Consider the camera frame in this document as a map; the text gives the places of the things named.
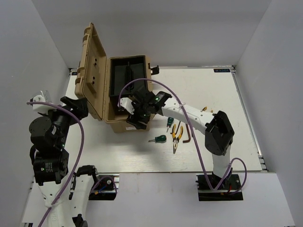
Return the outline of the tan plastic toolbox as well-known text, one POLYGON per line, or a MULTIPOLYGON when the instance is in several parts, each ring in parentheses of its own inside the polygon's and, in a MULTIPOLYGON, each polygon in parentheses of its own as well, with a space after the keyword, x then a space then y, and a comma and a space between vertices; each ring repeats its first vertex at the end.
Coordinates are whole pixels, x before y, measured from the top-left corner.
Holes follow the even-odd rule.
POLYGON ((115 133, 137 130, 126 122, 128 112, 118 107, 118 98, 131 95, 141 86, 152 90, 152 83, 149 81, 152 77, 151 61, 146 55, 145 57, 147 78, 129 82, 122 88, 118 97, 110 97, 110 60, 122 57, 107 57, 93 23, 84 30, 81 59, 75 80, 75 95, 77 98, 86 98, 90 115, 96 120, 105 121, 115 133))

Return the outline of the green stubby flathead screwdriver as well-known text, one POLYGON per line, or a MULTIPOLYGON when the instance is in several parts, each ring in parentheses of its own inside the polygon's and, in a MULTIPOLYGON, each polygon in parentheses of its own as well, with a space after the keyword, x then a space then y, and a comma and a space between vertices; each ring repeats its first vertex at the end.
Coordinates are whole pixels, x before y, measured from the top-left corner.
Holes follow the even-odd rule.
POLYGON ((167 125, 166 125, 166 127, 167 127, 167 131, 166 132, 168 132, 168 130, 172 126, 173 122, 174 122, 174 118, 168 117, 168 119, 167 119, 167 125))

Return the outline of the green stubby orange-capped screwdriver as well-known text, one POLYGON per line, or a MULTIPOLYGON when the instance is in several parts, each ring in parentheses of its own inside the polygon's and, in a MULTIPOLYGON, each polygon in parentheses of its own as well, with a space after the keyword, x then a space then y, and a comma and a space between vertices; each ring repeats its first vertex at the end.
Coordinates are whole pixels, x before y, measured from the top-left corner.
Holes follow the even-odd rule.
POLYGON ((148 140, 148 142, 164 143, 166 142, 166 140, 167 140, 166 135, 160 135, 155 137, 154 139, 148 140))

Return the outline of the black toolbox tray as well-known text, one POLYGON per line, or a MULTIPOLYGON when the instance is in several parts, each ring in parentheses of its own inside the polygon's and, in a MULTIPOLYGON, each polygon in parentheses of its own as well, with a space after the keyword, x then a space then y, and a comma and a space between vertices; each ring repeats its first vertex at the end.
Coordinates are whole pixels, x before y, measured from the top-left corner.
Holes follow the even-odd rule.
POLYGON ((129 82, 147 78, 146 57, 112 58, 110 60, 110 97, 118 97, 122 88, 129 82))

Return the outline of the yellow black needle-nose pliers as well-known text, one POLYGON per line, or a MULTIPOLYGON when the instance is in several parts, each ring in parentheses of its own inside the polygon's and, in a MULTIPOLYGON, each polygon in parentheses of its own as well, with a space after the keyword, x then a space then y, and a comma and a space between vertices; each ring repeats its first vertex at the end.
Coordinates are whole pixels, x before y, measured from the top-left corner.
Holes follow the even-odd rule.
POLYGON ((180 127, 179 134, 177 134, 176 127, 177 127, 176 124, 174 124, 172 127, 173 154, 176 154, 179 140, 182 138, 182 135, 183 135, 183 126, 180 127))

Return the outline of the medium brown hex key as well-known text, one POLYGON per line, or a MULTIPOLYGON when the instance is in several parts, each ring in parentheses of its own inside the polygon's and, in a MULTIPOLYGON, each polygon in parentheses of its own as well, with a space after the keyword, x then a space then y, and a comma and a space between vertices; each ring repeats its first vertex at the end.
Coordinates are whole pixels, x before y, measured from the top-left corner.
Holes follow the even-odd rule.
POLYGON ((189 130, 189 125, 186 124, 186 130, 187 130, 187 139, 183 140, 182 143, 189 143, 191 141, 191 134, 190 134, 190 130, 189 130))

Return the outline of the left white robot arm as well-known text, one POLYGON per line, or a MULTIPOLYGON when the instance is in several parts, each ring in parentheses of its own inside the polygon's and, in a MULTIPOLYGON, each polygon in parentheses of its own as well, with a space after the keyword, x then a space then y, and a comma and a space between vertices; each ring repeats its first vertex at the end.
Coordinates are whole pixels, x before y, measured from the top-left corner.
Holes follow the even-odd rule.
POLYGON ((94 166, 77 167, 84 146, 84 129, 80 121, 88 116, 88 101, 64 96, 61 102, 64 105, 46 102, 43 95, 36 95, 27 102, 40 114, 29 126, 35 183, 47 208, 38 226, 86 227, 90 191, 100 183, 94 166), (65 144, 69 127, 74 124, 78 124, 81 131, 80 150, 69 170, 65 144))

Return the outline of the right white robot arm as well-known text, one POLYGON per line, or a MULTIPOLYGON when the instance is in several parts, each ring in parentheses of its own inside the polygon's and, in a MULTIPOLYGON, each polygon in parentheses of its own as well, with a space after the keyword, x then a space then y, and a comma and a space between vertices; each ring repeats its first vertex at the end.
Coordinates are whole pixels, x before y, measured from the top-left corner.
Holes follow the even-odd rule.
POLYGON ((214 183, 207 179, 212 190, 226 188, 231 183, 230 148, 234 130, 225 112, 211 113, 182 104, 171 94, 157 94, 140 88, 132 98, 124 97, 118 106, 129 115, 127 123, 138 130, 145 130, 151 116, 158 114, 186 123, 192 130, 200 131, 205 137, 205 148, 212 154, 214 183))

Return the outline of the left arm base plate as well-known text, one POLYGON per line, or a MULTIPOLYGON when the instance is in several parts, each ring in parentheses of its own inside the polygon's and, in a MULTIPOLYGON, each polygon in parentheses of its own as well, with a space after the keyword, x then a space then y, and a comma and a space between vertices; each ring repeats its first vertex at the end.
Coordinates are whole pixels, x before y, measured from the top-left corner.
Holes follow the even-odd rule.
POLYGON ((97 176, 98 185, 89 195, 89 201, 114 201, 119 187, 119 174, 97 176))

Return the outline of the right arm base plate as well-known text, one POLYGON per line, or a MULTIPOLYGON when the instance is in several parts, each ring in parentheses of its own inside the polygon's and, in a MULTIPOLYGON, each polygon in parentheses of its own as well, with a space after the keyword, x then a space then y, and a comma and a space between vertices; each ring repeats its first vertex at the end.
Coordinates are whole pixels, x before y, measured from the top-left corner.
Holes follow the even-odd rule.
POLYGON ((196 176, 199 201, 242 201, 241 182, 238 174, 232 174, 221 186, 212 191, 204 175, 196 176))

